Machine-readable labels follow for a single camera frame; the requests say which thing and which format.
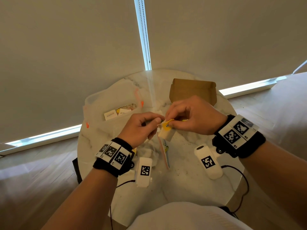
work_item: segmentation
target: person's left forearm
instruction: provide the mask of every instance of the person's left forearm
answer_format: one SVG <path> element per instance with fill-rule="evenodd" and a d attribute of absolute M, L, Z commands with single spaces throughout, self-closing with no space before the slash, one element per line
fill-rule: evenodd
<path fill-rule="evenodd" d="M 117 178 L 92 169 L 42 228 L 102 229 L 113 199 Z"/>

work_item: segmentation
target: forearm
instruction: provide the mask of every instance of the forearm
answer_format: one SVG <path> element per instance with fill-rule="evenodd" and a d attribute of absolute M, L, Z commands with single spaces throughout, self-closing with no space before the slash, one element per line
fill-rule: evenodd
<path fill-rule="evenodd" d="M 116 177 L 93 168 L 42 229 L 102 229 L 116 185 Z"/>
<path fill-rule="evenodd" d="M 261 189 L 302 227 L 307 227 L 307 162 L 266 142 L 240 159 Z"/>

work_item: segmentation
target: black and white square code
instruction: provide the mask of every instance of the black and white square code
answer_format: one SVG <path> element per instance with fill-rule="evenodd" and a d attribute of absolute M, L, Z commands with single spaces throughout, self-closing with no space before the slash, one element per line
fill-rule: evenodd
<path fill-rule="evenodd" d="M 103 152 L 108 146 L 109 146 L 108 144 L 105 144 L 105 145 L 101 148 L 101 150 L 99 150 L 99 152 Z"/>
<path fill-rule="evenodd" d="M 207 156 L 207 157 L 203 158 L 201 160 L 201 162 L 204 164 L 206 169 L 215 165 L 215 163 L 214 163 L 213 159 L 211 158 L 211 156 Z"/>
<path fill-rule="evenodd" d="M 150 166 L 142 165 L 141 167 L 141 175 L 149 176 Z"/>
<path fill-rule="evenodd" d="M 108 149 L 106 150 L 106 152 L 104 153 L 105 155 L 112 157 L 114 155 L 114 153 L 116 153 L 117 149 L 113 148 L 112 146 L 108 147 Z"/>
<path fill-rule="evenodd" d="M 241 137 L 234 130 L 230 130 L 224 135 L 224 138 L 227 139 L 229 143 L 233 144 Z"/>
<path fill-rule="evenodd" d="M 240 133 L 241 135 L 244 135 L 245 132 L 248 131 L 248 127 L 246 125 L 244 125 L 243 123 L 241 123 L 241 121 L 237 122 L 233 128 L 238 132 Z"/>
<path fill-rule="evenodd" d="M 245 119 L 245 118 L 243 118 L 242 120 L 241 120 L 243 123 L 245 123 L 247 126 L 249 126 L 249 127 L 252 127 L 254 124 L 251 122 L 251 121 L 249 121 L 249 120 L 247 120 L 247 119 Z"/>
<path fill-rule="evenodd" d="M 125 162 L 126 159 L 126 155 L 122 154 L 121 152 L 119 152 L 116 157 L 115 157 L 115 161 L 120 163 L 121 165 Z"/>

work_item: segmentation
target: person's left hand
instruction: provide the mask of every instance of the person's left hand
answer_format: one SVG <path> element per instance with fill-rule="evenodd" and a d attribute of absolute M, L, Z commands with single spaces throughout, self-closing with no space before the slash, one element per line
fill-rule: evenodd
<path fill-rule="evenodd" d="M 118 135 L 118 138 L 125 140 L 132 148 L 144 143 L 148 139 L 152 139 L 157 132 L 158 124 L 164 120 L 164 116 L 152 112 L 145 112 L 131 115 L 125 127 Z M 142 127 L 142 123 L 151 121 Z"/>

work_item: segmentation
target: person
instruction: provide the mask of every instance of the person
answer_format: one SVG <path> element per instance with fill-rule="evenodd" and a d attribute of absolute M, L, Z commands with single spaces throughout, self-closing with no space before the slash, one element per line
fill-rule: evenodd
<path fill-rule="evenodd" d="M 161 120 L 170 119 L 177 119 L 169 123 L 175 129 L 212 135 L 225 123 L 227 116 L 193 96 L 173 102 L 165 117 L 152 112 L 133 114 L 118 138 L 135 148 L 154 136 Z M 151 122 L 142 126 L 145 121 Z M 240 161 L 263 191 L 302 228 L 307 228 L 307 162 L 269 141 Z M 102 229 L 116 186 L 116 176 L 93 168 L 42 229 Z M 250 229 L 222 209 L 187 202 L 170 203 L 142 214 L 128 229 L 203 228 Z"/>

